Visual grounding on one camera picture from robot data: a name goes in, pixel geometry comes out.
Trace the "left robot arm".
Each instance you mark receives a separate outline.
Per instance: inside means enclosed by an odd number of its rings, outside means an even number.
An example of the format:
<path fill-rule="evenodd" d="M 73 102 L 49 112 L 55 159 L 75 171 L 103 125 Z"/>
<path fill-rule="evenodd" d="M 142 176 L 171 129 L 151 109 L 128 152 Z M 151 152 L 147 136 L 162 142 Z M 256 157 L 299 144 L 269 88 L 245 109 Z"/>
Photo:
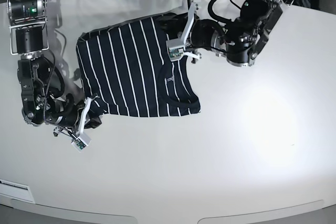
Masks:
<path fill-rule="evenodd" d="M 200 7 L 194 0 L 187 0 L 186 13 L 165 14 L 158 19 L 168 36 L 166 45 L 171 61 L 183 57 L 197 61 L 201 58 L 199 50 L 205 49 L 225 57 L 233 66 L 252 66 L 275 24 L 295 0 L 245 0 L 235 19 L 216 14 L 217 1 L 210 0 L 208 19 L 198 16 Z"/>

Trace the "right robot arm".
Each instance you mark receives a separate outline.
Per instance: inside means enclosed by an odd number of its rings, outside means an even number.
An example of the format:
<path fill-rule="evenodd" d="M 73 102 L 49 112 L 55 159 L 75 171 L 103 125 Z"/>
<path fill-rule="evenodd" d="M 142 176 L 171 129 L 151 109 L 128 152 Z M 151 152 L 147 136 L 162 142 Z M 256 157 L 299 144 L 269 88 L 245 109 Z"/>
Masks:
<path fill-rule="evenodd" d="M 43 123 L 76 131 L 80 126 L 94 129 L 99 116 L 71 93 L 65 94 L 65 82 L 49 50 L 47 0 L 7 0 L 11 54 L 20 56 L 18 81 L 21 86 L 24 121 L 33 126 Z"/>

